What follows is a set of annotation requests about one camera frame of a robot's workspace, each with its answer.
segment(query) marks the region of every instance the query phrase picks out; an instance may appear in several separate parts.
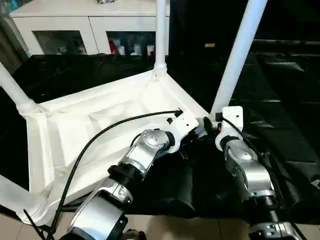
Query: black cylindrical joint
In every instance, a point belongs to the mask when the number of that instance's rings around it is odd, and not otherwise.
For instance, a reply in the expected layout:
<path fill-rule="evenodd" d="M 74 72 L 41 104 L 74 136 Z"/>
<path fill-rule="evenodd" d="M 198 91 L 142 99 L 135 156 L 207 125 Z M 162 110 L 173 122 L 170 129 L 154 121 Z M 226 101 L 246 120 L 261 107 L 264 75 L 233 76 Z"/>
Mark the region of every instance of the black cylindrical joint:
<path fill-rule="evenodd" d="M 133 194 L 135 188 L 137 188 L 143 180 L 140 171 L 131 164 L 120 163 L 119 165 L 112 165 L 108 169 L 108 172 L 110 179 L 120 183 L 128 189 L 131 194 Z"/>
<path fill-rule="evenodd" d="M 278 208 L 275 196 L 272 195 L 252 197 L 244 202 L 244 208 L 250 226 L 285 221 L 285 214 Z"/>
<path fill-rule="evenodd" d="M 169 131 L 166 131 L 165 134 L 166 134 L 166 136 L 167 136 L 168 139 L 169 139 L 169 144 L 168 144 L 168 146 L 167 146 L 167 149 L 169 149 L 171 146 L 174 146 L 174 145 L 176 144 L 175 137 L 174 137 L 174 135 L 173 135 L 171 132 L 169 132 Z"/>
<path fill-rule="evenodd" d="M 118 221 L 115 223 L 106 240 L 120 240 L 127 223 L 128 218 L 126 218 L 125 215 L 122 214 Z"/>

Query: white plastic mount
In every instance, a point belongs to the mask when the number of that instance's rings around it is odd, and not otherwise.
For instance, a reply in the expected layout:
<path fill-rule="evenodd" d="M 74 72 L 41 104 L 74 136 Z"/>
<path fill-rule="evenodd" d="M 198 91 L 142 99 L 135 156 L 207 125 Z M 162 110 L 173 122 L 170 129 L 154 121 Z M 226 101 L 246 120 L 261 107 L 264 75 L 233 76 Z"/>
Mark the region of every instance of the white plastic mount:
<path fill-rule="evenodd" d="M 233 123 L 240 131 L 244 128 L 244 112 L 241 106 L 226 106 L 222 109 L 222 116 Z M 220 142 L 226 136 L 234 136 L 242 139 L 242 136 L 226 121 L 222 121 L 221 131 L 215 138 L 215 145 L 220 150 Z"/>
<path fill-rule="evenodd" d="M 190 131 L 198 126 L 199 122 L 192 112 L 187 111 L 178 116 L 168 127 L 164 129 L 164 131 L 172 133 L 174 137 L 174 146 L 171 146 L 167 152 L 172 154 L 178 151 L 182 139 L 184 139 Z"/>

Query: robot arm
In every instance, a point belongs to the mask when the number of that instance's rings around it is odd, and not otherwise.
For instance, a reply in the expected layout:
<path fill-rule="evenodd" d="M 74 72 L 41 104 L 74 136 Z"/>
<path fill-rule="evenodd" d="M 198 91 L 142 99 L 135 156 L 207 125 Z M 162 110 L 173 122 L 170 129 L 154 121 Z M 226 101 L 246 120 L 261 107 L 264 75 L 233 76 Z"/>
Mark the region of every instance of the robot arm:
<path fill-rule="evenodd" d="M 222 116 L 242 130 L 242 107 L 225 107 Z M 268 171 L 258 162 L 257 154 L 248 147 L 242 136 L 225 120 L 221 123 L 215 144 L 224 152 L 226 169 L 232 174 L 244 204 L 250 239 L 299 240 L 292 224 L 276 208 L 276 193 Z"/>
<path fill-rule="evenodd" d="M 67 235 L 84 240 L 120 239 L 128 219 L 117 206 L 131 204 L 154 160 L 176 152 L 181 140 L 198 126 L 196 118 L 184 112 L 162 130 L 143 131 L 119 163 L 108 169 L 108 178 L 78 208 Z"/>

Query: black cable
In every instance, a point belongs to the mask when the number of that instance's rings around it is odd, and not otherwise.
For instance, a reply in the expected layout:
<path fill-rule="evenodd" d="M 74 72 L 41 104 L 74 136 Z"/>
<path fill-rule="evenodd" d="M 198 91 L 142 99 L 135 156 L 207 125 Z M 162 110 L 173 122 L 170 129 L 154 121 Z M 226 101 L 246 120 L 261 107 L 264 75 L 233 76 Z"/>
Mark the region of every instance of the black cable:
<path fill-rule="evenodd" d="M 294 230 L 299 234 L 300 238 L 302 240 L 308 240 L 306 238 L 306 236 L 301 232 L 301 230 L 298 228 L 298 226 L 293 222 L 293 221 L 290 221 L 292 227 L 294 228 Z"/>
<path fill-rule="evenodd" d="M 94 140 L 96 140 L 98 137 L 100 137 L 106 131 L 108 131 L 108 130 L 110 130 L 110 129 L 112 129 L 112 128 L 120 125 L 120 124 L 129 122 L 129 121 L 132 121 L 132 120 L 136 120 L 136 119 L 150 117 L 150 116 L 161 115 L 161 114 L 175 114 L 175 113 L 179 114 L 179 113 L 181 113 L 181 110 L 159 111 L 159 112 L 153 112 L 153 113 L 148 113 L 148 114 L 143 114 L 143 115 L 139 115 L 139 116 L 130 117 L 130 118 L 118 121 L 118 122 L 106 127 L 105 129 L 103 129 L 99 133 L 97 133 L 93 138 L 91 138 L 91 140 L 84 146 L 84 148 L 82 149 L 82 151 L 80 152 L 79 156 L 77 157 L 77 159 L 74 162 L 74 165 L 72 167 L 70 175 L 69 175 L 69 177 L 68 177 L 68 179 L 66 181 L 66 184 L 65 184 L 65 187 L 64 187 L 64 190 L 63 190 L 63 193 L 62 193 L 61 200 L 59 202 L 58 208 L 55 211 L 55 215 L 54 215 L 54 218 L 52 220 L 52 225 L 51 225 L 51 228 L 50 228 L 49 235 L 53 235 L 57 230 L 58 219 L 59 219 L 59 216 L 60 216 L 60 213 L 61 213 L 61 209 L 62 209 L 62 207 L 64 205 L 64 202 L 65 202 L 65 199 L 66 199 L 66 196 L 67 196 L 67 193 L 68 193 L 72 178 L 75 175 L 76 169 L 77 169 L 77 167 L 79 165 L 79 162 L 80 162 L 81 158 L 85 154 L 85 152 L 88 149 L 88 147 L 94 142 Z"/>
<path fill-rule="evenodd" d="M 28 218 L 29 222 L 31 223 L 31 225 L 34 228 L 34 230 L 36 231 L 36 233 L 39 235 L 39 237 L 42 240 L 46 240 L 44 233 L 42 231 L 40 231 L 39 228 L 36 226 L 35 222 L 32 220 L 32 218 L 30 217 L 30 215 L 27 212 L 27 210 L 23 209 L 23 212 L 26 215 L 26 217 Z"/>
<path fill-rule="evenodd" d="M 231 127 L 233 127 L 234 130 L 236 130 L 240 135 L 241 137 L 243 138 L 243 141 L 249 146 L 249 148 L 251 148 L 255 154 L 258 156 L 258 158 L 261 156 L 261 154 L 257 151 L 257 149 L 255 148 L 255 146 L 250 142 L 250 140 L 241 132 L 241 130 L 236 126 L 234 125 L 231 121 L 229 121 L 228 119 L 225 119 L 224 117 L 222 118 L 223 121 L 226 121 Z M 290 182 L 292 183 L 293 180 L 288 178 L 288 177 L 285 177 L 282 175 L 283 178 L 285 178 L 286 180 L 290 180 Z M 298 228 L 298 226 L 292 221 L 290 220 L 289 223 L 292 225 L 292 227 L 294 228 L 294 230 L 298 233 L 298 235 L 301 237 L 302 240 L 307 240 L 307 238 L 305 237 L 305 235 L 300 231 L 300 229 Z"/>
<path fill-rule="evenodd" d="M 140 137 L 141 133 L 139 133 L 137 136 L 134 137 L 134 139 L 132 140 L 130 147 L 132 147 L 135 143 L 135 141 L 137 140 L 138 137 Z"/>

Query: black fabric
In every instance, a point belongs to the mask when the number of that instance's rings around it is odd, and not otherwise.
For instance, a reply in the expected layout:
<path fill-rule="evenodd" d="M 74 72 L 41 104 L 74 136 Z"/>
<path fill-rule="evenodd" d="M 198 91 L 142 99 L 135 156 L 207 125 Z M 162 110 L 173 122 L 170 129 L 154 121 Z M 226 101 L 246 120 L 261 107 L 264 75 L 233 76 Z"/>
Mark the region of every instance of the black fabric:
<path fill-rule="evenodd" d="M 208 64 L 169 58 L 168 73 L 209 112 L 226 60 Z M 151 70 L 153 65 L 139 57 L 35 55 L 14 78 L 41 103 Z M 300 223 L 320 223 L 320 190 L 310 183 L 320 178 L 318 66 L 317 58 L 249 55 L 231 101 L 243 107 L 244 132 L 268 153 L 264 161 L 272 169 L 279 195 Z M 0 174 L 28 189 L 26 123 L 2 89 L 0 100 L 5 112 L 0 151 L 11 156 L 1 161 Z M 139 191 L 130 213 L 210 218 L 244 214 L 214 137 L 158 159 Z"/>

